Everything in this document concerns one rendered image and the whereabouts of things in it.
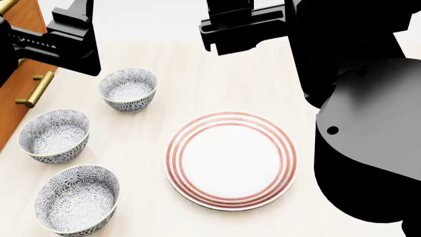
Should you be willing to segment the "white plate with red rings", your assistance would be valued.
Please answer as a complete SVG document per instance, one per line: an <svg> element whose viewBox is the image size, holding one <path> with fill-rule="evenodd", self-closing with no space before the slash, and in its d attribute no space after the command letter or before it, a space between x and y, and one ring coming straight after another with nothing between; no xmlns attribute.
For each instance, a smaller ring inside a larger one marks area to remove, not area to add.
<svg viewBox="0 0 421 237"><path fill-rule="evenodd" d="M276 124L244 112L217 112L188 122L169 141L164 172L183 197L209 209L246 211L281 197L298 159Z"/></svg>

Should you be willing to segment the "wooden drawer cabinet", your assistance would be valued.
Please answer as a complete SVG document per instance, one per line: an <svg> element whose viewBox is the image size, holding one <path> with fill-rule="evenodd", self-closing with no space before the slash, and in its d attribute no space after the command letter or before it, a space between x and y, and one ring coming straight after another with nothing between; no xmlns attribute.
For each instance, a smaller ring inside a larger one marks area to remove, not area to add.
<svg viewBox="0 0 421 237"><path fill-rule="evenodd" d="M38 33L47 32L38 0L19 0L3 15L3 18L11 26ZM47 71L55 72L57 69L57 66L25 59L0 86L0 151L29 110L14 101L27 98L37 86L38 82L32 79L33 75L42 75Z"/></svg>

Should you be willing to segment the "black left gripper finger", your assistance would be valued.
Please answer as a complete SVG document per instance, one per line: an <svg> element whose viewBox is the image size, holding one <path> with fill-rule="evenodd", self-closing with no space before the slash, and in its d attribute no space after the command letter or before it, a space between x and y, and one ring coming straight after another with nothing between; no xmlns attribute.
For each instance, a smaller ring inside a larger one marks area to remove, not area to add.
<svg viewBox="0 0 421 237"><path fill-rule="evenodd" d="M91 19L91 39L55 32L56 48L59 55L59 67L97 76L101 71L101 63L93 27L94 0L74 0L68 10L80 12Z"/></svg>
<svg viewBox="0 0 421 237"><path fill-rule="evenodd" d="M82 38L91 39L91 19L80 12L55 7L52 11L53 19L47 25L47 32L63 33Z"/></svg>

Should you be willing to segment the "floral patterned black white bowl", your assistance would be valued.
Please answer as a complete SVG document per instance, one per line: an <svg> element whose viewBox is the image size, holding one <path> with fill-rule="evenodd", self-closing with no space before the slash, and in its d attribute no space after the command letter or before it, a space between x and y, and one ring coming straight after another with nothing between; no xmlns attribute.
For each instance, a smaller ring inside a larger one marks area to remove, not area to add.
<svg viewBox="0 0 421 237"><path fill-rule="evenodd" d="M46 230L86 237L103 228L118 205L117 177L99 165L76 165L52 176L37 193L34 213Z"/></svg>
<svg viewBox="0 0 421 237"><path fill-rule="evenodd" d="M125 68L106 75L98 89L103 100L114 110L137 113L152 102L157 77L142 68Z"/></svg>
<svg viewBox="0 0 421 237"><path fill-rule="evenodd" d="M59 109L27 122L19 134L18 144L36 161L58 165L75 159L88 140L88 117L78 110Z"/></svg>

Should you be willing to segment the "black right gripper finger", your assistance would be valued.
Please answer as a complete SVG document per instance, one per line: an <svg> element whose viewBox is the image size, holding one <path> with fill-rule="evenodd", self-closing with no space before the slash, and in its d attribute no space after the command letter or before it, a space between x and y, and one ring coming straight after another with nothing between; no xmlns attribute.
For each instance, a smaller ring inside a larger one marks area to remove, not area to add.
<svg viewBox="0 0 421 237"><path fill-rule="evenodd" d="M218 55L229 55L248 51L256 47L264 39L249 34L211 32L203 33L203 45L211 52L211 45L215 45Z"/></svg>
<svg viewBox="0 0 421 237"><path fill-rule="evenodd" d="M254 0L207 0L207 6L210 21L220 23L251 16Z"/></svg>

